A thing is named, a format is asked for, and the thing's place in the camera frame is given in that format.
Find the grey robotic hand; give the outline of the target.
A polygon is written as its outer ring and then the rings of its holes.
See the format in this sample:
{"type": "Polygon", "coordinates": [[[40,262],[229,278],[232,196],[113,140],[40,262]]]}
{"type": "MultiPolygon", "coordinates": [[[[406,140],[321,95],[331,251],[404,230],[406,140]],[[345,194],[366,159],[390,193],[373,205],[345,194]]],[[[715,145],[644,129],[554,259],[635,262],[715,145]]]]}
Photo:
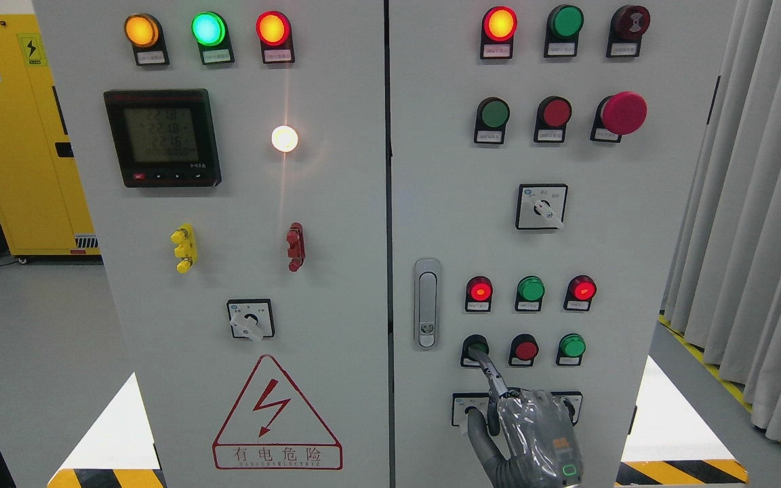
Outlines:
{"type": "Polygon", "coordinates": [[[583,456],[567,405],[549,391],[510,388],[492,359],[466,348],[487,378],[487,415],[466,409],[466,432],[494,487],[580,487],[583,456]]]}

